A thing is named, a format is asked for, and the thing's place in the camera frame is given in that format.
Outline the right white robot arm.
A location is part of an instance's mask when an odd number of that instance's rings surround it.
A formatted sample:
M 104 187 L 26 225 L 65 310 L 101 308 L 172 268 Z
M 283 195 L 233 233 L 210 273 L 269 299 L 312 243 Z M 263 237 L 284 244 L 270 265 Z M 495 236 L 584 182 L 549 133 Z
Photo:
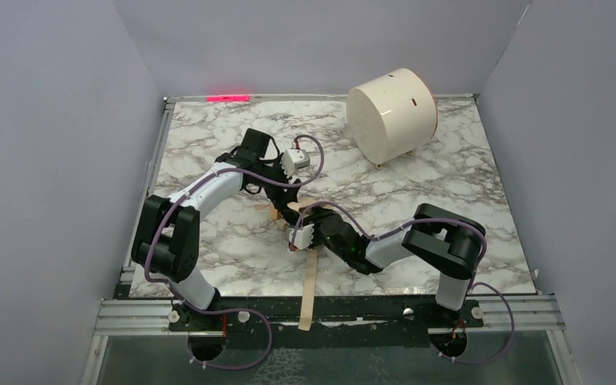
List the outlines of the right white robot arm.
M 290 250 L 323 246 L 361 274 L 376 274 L 408 257 L 417 257 L 440 274 L 436 303 L 458 311 L 487 251 L 480 223 L 430 204 L 413 218 L 381 235 L 368 235 L 348 212 L 327 201 L 303 209 L 287 233 Z

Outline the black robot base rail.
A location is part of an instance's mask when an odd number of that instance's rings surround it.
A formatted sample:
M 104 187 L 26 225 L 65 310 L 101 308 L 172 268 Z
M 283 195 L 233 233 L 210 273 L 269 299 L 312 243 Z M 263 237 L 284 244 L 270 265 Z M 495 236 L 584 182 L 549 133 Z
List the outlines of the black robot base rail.
M 314 300 L 309 330 L 298 327 L 300 297 L 223 297 L 207 314 L 175 302 L 169 330 L 185 332 L 201 357 L 224 349 L 339 349 L 438 347 L 461 355 L 467 332 L 484 325 L 479 303 L 467 300 L 447 310 L 431 295 L 320 296 Z

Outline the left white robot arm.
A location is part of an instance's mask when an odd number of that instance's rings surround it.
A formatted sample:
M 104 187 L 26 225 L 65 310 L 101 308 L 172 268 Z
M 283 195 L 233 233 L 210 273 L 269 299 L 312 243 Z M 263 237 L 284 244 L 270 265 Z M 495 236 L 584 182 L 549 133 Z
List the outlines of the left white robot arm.
M 245 131 L 241 144 L 218 156 L 195 182 L 169 197 L 151 195 L 143 203 L 131 259 L 144 269 L 149 282 L 164 283 L 176 297 L 204 314 L 219 311 L 218 289 L 197 268 L 201 222 L 220 203 L 255 187 L 280 214 L 291 214 L 304 184 L 292 180 L 310 157 L 299 146 L 265 156 L 275 139 L 258 130 Z

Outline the beige folding umbrella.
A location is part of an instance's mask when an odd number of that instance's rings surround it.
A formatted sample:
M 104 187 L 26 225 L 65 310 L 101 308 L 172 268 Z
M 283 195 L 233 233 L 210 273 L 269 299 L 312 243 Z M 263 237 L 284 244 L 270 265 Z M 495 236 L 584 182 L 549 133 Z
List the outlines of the beige folding umbrella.
M 271 204 L 254 204 L 253 207 L 258 211 L 267 211 L 269 219 L 274 221 L 281 229 L 300 229 L 303 220 L 318 207 L 318 202 L 313 198 L 309 198 L 300 200 L 297 203 L 289 203 L 289 207 L 299 213 L 299 217 L 293 225 L 289 225 L 284 219 L 271 219 Z M 297 328 L 300 331 L 308 332 L 312 328 L 314 317 L 315 293 L 318 278 L 318 251 L 316 247 L 297 251 L 302 251 L 306 257 Z

